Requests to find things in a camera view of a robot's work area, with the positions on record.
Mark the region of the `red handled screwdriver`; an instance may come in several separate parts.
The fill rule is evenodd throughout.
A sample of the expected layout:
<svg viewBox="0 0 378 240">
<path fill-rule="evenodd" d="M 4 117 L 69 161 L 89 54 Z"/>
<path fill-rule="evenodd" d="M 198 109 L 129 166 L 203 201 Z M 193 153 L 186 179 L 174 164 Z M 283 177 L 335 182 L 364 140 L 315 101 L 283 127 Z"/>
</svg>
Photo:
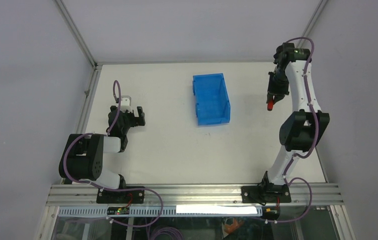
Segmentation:
<svg viewBox="0 0 378 240">
<path fill-rule="evenodd" d="M 272 111 L 274 107 L 274 99 L 270 98 L 267 100 L 267 110 Z"/>
</svg>

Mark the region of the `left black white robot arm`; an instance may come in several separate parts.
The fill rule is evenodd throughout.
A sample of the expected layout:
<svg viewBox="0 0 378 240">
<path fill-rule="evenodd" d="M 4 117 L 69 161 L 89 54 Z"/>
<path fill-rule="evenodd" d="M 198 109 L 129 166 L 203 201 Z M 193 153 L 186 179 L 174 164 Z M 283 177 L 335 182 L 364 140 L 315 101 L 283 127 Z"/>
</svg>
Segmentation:
<svg viewBox="0 0 378 240">
<path fill-rule="evenodd" d="M 130 106 L 119 109 L 112 105 L 108 113 L 106 134 L 70 134 L 59 164 L 60 176 L 108 190 L 108 197 L 115 203 L 125 201 L 125 178 L 103 166 L 103 155 L 125 151 L 130 128 L 146 124 L 141 106 L 137 107 L 137 113 L 136 116 Z"/>
</svg>

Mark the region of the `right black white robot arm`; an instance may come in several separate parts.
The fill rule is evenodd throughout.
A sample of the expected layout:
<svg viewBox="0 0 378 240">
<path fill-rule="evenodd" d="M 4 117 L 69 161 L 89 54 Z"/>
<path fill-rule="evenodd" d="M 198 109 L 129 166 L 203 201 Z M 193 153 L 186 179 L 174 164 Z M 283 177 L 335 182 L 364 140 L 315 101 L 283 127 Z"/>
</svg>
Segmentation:
<svg viewBox="0 0 378 240">
<path fill-rule="evenodd" d="M 300 159 L 314 151 L 330 123 L 315 95 L 311 62 L 314 50 L 297 48 L 292 40 L 282 43 L 274 54 L 275 68 L 269 72 L 267 110 L 286 96 L 292 98 L 292 113 L 281 125 L 281 149 L 272 167 L 259 183 L 259 197 L 266 203 L 289 196 L 288 175 Z"/>
</svg>

